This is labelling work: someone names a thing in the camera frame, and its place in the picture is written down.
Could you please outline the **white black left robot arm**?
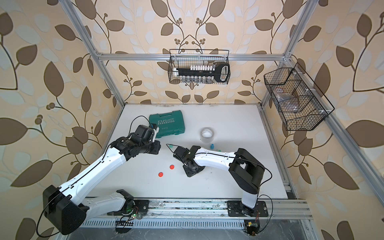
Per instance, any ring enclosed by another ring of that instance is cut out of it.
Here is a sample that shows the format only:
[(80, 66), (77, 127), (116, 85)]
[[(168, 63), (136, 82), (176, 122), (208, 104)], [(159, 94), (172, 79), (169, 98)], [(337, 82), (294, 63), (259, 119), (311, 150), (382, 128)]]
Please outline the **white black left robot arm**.
[(86, 200), (88, 194), (115, 169), (139, 154), (157, 155), (161, 144), (156, 140), (159, 127), (150, 123), (140, 125), (127, 137), (113, 141), (106, 152), (77, 176), (59, 187), (53, 185), (43, 192), (42, 217), (46, 217), (59, 233), (69, 235), (83, 222), (109, 213), (123, 211), (132, 214), (136, 209), (134, 197), (125, 190)]

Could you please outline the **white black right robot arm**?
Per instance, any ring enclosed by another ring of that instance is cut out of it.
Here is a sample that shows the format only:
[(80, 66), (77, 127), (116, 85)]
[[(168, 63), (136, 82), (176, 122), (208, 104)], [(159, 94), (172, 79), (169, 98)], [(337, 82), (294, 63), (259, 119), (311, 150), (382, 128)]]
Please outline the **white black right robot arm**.
[(260, 216), (260, 189), (272, 179), (273, 174), (247, 150), (239, 148), (236, 152), (223, 153), (200, 146), (192, 146), (190, 149), (171, 144), (166, 146), (173, 157), (183, 163), (183, 169), (189, 178), (202, 172), (205, 167), (221, 169), (231, 174), (243, 190), (243, 195), (240, 203), (228, 207), (229, 216)]

